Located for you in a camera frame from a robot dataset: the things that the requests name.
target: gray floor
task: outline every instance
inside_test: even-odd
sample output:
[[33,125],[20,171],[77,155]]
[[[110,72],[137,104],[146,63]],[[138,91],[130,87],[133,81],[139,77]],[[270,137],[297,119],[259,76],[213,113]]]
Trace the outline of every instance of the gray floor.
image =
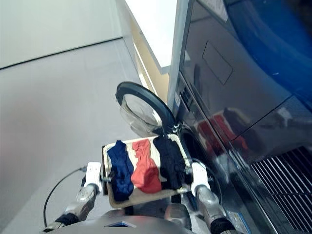
[[[137,138],[115,101],[125,80],[139,83],[121,39],[0,71],[0,232],[38,233],[44,201],[58,180],[101,161],[102,145]],[[48,223],[75,199],[82,177],[78,172],[55,190]],[[161,200],[137,212],[162,216],[165,207]],[[108,197],[99,195],[88,219],[111,209]],[[189,211],[193,231],[208,233],[199,213]]]

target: black cable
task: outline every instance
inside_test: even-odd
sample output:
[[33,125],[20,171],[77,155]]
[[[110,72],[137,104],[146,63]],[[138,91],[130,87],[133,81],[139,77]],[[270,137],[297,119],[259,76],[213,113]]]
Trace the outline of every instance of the black cable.
[[219,197],[220,205],[222,205],[222,191],[221,191],[221,186],[220,186],[220,183],[219,183],[219,181],[218,181],[218,179],[217,179],[215,173],[214,173],[205,163],[203,163],[203,162],[200,161],[199,159],[192,157],[192,158],[190,158],[189,160],[202,163],[202,164],[206,167],[206,170],[209,171],[209,173],[213,175],[214,180],[215,180],[215,183],[216,183],[216,185],[217,185],[217,187],[218,187],[219,195],[220,195],[220,197]]
[[83,171],[83,172],[85,172],[85,171],[86,171],[86,168],[87,168],[87,166],[78,168],[78,169],[72,171],[71,173],[69,173],[68,175],[64,176],[63,179],[61,179],[61,180],[54,186],[54,188],[50,191],[50,193],[49,193],[47,199],[45,200],[44,207],[43,207],[43,223],[44,223],[44,227],[47,227],[47,219],[46,219],[46,214],[45,214],[45,213],[46,213],[46,208],[47,208],[47,204],[48,204],[49,198],[50,198],[50,196],[52,195],[53,191],[54,191],[54,190],[57,188],[57,186],[58,186],[59,184],[61,184],[61,182],[62,182],[63,180],[65,180],[67,177],[71,176],[73,173],[78,172],[78,171]]

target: vent grille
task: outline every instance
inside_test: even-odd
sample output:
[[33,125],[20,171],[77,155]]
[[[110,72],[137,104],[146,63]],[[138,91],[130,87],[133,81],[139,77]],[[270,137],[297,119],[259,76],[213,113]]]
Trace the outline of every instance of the vent grille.
[[291,226],[312,233],[312,155],[305,147],[251,164]]

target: tray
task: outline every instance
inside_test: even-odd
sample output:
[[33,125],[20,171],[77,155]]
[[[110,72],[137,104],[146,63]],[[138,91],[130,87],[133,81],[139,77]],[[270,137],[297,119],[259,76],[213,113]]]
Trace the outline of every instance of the tray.
[[[183,158],[185,159],[184,160],[185,165],[187,167],[190,167],[190,162],[187,159],[187,156],[183,150],[179,137],[175,134],[168,134],[168,137],[171,140],[174,140],[175,142],[177,142],[180,148],[181,154]],[[135,157],[136,152],[132,149],[132,143],[139,141],[139,140],[143,140],[143,139],[149,139],[151,143],[151,158],[154,160],[157,167],[160,168],[159,152],[153,144],[154,138],[156,138],[156,136],[123,141],[123,143],[127,145],[126,150],[128,151],[128,156],[133,164],[134,170],[137,167],[137,158]],[[111,160],[107,154],[107,151],[114,146],[115,146],[115,143],[112,143],[103,147],[103,172],[104,172],[104,176],[106,177],[109,175],[111,171],[111,167],[112,167]],[[166,181],[166,179],[163,178],[160,175],[160,173],[159,173],[159,179],[160,181]],[[137,204],[141,204],[141,203],[145,203],[149,201],[155,201],[155,200],[163,199],[166,197],[171,197],[173,195],[185,193],[190,190],[190,187],[187,186],[187,187],[183,187],[177,190],[166,189],[166,190],[161,190],[158,193],[146,194],[135,186],[132,194],[129,196],[129,200],[120,202],[120,201],[114,200],[114,195],[113,195],[113,191],[112,191],[112,187],[110,183],[106,183],[106,186],[104,187],[106,188],[106,190],[104,190],[104,194],[106,193],[108,195],[109,202],[113,208],[124,208],[124,207],[133,206],[133,205],[137,205]]]

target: folded clothes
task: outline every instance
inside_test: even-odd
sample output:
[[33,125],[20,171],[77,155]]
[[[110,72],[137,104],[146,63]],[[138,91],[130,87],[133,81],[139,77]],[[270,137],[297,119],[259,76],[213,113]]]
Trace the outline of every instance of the folded clothes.
[[180,148],[167,135],[153,140],[160,153],[160,174],[167,179],[162,183],[163,189],[179,189],[185,183],[185,162]]
[[151,158],[151,144],[148,139],[132,143],[136,152],[136,169],[131,176],[132,183],[147,194],[157,193],[161,190],[158,178],[158,168]]
[[126,145],[118,140],[114,147],[107,151],[112,162],[112,190],[115,201],[125,201],[129,199],[133,191],[131,174],[133,165],[128,157]]

